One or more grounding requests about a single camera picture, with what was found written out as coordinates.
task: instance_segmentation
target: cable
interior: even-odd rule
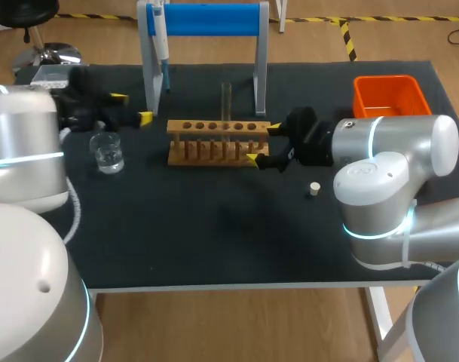
[[[60,131],[60,143],[63,143],[64,139],[69,135],[71,132],[70,128],[64,128]],[[67,235],[63,238],[63,243],[67,244],[75,233],[78,230],[78,227],[80,226],[80,220],[81,220],[81,203],[80,203],[80,198],[78,198],[77,192],[75,191],[75,187],[73,187],[72,182],[68,177],[66,177],[66,185],[69,188],[69,194],[70,198],[72,199],[73,203],[73,223],[72,227],[70,228],[69,232]]]
[[[448,36],[447,36],[447,41],[448,41],[450,44],[452,44],[452,45],[459,45],[459,41],[452,41],[452,40],[450,39],[450,37],[452,36],[452,34],[455,34],[455,33],[457,33],[457,32],[459,32],[459,29],[454,30],[453,32],[450,32],[450,34],[448,34]]]
[[[436,262],[416,262],[415,264],[425,265],[429,268],[437,270],[439,273],[447,269],[445,266],[441,266],[440,264],[437,264]]]

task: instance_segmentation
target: small cork stopper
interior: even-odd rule
[[[321,189],[321,185],[319,183],[311,183],[310,184],[310,195],[316,196]]]

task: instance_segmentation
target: white table frame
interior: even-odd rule
[[[115,289],[90,289],[93,302],[99,293],[144,293],[144,292],[175,292],[188,290],[262,290],[262,289],[323,289],[323,288],[365,288],[366,301],[369,306],[370,316],[375,337],[378,343],[378,355],[388,359],[393,343],[382,343],[385,336],[393,326],[390,309],[384,287],[415,287],[423,286],[428,281],[380,281],[380,282],[332,282],[332,283],[271,283],[271,284],[215,284],[215,285],[188,285],[170,287],[134,287]]]

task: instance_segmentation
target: yellow black hazard tape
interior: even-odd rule
[[[350,30],[348,29],[348,22],[347,21],[340,21],[340,29],[341,34],[343,35],[344,44],[347,48],[348,57],[350,58],[351,62],[358,61],[356,57],[355,47],[353,45],[353,41],[350,37]]]
[[[137,21],[135,17],[125,17],[121,15],[98,15],[98,14],[57,14],[55,17],[65,19],[105,19],[105,20],[126,20]]]
[[[459,17],[291,17],[286,18],[286,23],[312,23],[312,22],[340,21],[453,21],[459,22]],[[279,23],[278,19],[270,19],[270,23]]]
[[[105,20],[126,20],[137,21],[135,17],[109,14],[57,14],[55,17],[69,19],[105,19]],[[340,21],[454,21],[459,22],[459,17],[291,17],[286,23],[312,23],[312,22],[333,22]],[[270,23],[279,23],[278,19],[270,19]]]

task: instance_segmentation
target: orange plastic bin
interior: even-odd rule
[[[410,75],[358,77],[353,86],[355,118],[432,114],[417,81]]]

